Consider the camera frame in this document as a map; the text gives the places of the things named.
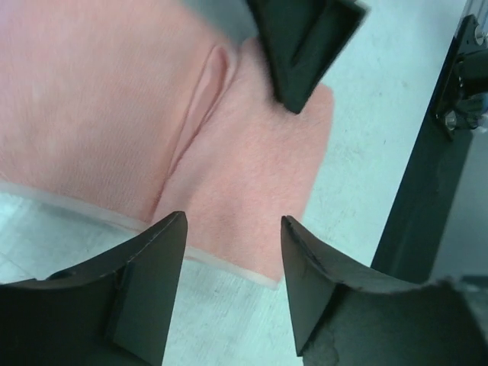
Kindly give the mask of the pink towel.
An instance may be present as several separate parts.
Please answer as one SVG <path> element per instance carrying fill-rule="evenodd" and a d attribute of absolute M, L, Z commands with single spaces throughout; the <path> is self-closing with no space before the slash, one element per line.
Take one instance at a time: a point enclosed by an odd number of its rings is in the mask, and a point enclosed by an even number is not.
<path fill-rule="evenodd" d="M 255 38 L 179 1 L 1 3 L 1 187 L 143 231 L 188 218 L 186 256 L 268 287 L 300 218 L 332 90 L 274 99 Z"/>

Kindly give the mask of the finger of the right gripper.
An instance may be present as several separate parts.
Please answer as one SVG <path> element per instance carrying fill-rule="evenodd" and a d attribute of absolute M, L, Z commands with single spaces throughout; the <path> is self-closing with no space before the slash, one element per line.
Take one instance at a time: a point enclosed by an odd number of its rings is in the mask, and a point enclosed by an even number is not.
<path fill-rule="evenodd" d="M 358 1 L 248 0 L 271 73 L 275 99 L 299 114 L 361 26 Z"/>

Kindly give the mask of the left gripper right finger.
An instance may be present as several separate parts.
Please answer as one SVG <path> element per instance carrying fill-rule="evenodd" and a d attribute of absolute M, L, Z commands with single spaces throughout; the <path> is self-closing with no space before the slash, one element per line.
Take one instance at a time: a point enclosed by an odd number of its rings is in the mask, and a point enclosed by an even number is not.
<path fill-rule="evenodd" d="M 485 365 L 487 279 L 412 284 L 281 219 L 297 355 L 305 365 Z"/>

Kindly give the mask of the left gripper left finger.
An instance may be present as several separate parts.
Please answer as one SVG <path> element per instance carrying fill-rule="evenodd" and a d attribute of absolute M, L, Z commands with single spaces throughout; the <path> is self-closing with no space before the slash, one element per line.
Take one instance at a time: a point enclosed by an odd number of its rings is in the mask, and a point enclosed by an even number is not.
<path fill-rule="evenodd" d="M 138 236 L 44 280 L 1 287 L 3 365 L 160 365 L 188 221 Z"/>

